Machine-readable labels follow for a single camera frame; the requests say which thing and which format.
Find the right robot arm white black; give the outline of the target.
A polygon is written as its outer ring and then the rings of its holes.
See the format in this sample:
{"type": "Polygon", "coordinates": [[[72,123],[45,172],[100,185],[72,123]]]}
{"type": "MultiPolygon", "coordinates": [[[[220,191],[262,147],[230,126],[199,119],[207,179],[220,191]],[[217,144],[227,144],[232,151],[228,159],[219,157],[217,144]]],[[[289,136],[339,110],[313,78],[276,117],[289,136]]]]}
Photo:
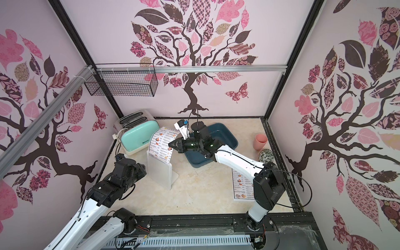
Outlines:
{"type": "Polygon", "coordinates": [[[168,143],[170,148],[180,154],[197,152],[203,158],[226,165],[253,182],[255,202],[246,213],[246,224],[252,231],[259,230],[263,218],[286,191],[286,176],[294,173],[280,170],[272,162],[255,161],[236,152],[228,144],[213,138],[203,122],[195,122],[189,129],[188,121],[181,119],[174,127],[181,137],[168,143]]]}

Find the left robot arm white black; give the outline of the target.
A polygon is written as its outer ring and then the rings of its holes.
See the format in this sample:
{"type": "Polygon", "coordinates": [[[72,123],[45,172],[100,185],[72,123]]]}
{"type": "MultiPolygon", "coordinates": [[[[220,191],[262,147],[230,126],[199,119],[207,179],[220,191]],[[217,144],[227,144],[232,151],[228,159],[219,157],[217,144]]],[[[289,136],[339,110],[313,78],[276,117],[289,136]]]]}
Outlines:
{"type": "Polygon", "coordinates": [[[116,201],[127,198],[136,182],[147,175],[144,164],[118,154],[114,170],[94,185],[81,207],[49,243],[46,250],[100,250],[107,242],[124,233],[130,235],[138,226],[135,214],[125,208],[114,212],[108,221],[87,239],[86,234],[116,201]]]}

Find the old paper menu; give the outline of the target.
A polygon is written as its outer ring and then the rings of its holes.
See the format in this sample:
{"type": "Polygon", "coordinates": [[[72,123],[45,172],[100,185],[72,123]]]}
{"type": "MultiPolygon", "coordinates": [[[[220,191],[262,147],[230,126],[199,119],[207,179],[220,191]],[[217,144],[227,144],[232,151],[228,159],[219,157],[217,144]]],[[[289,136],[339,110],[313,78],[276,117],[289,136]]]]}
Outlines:
{"type": "Polygon", "coordinates": [[[253,182],[232,170],[233,197],[235,201],[254,201],[253,182]]]}

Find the new dim sum menu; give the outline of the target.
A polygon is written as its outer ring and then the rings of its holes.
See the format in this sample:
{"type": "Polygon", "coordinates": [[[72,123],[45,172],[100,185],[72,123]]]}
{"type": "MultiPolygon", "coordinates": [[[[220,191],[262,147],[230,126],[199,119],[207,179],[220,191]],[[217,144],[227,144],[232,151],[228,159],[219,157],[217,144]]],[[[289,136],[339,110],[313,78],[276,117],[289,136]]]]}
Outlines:
{"type": "Polygon", "coordinates": [[[180,132],[176,129],[162,127],[157,130],[150,141],[148,152],[155,159],[165,164],[169,164],[173,149],[168,144],[174,141],[180,132]]]}

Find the clear acrylic menu holder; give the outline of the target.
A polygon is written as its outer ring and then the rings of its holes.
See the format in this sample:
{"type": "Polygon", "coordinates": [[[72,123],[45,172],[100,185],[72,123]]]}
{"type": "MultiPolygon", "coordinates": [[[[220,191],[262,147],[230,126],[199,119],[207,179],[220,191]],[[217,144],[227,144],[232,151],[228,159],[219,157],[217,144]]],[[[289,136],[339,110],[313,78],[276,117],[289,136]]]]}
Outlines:
{"type": "Polygon", "coordinates": [[[150,154],[147,154],[146,171],[150,178],[166,190],[171,190],[173,184],[179,178],[179,174],[173,171],[171,163],[164,163],[156,159],[150,154]]]}

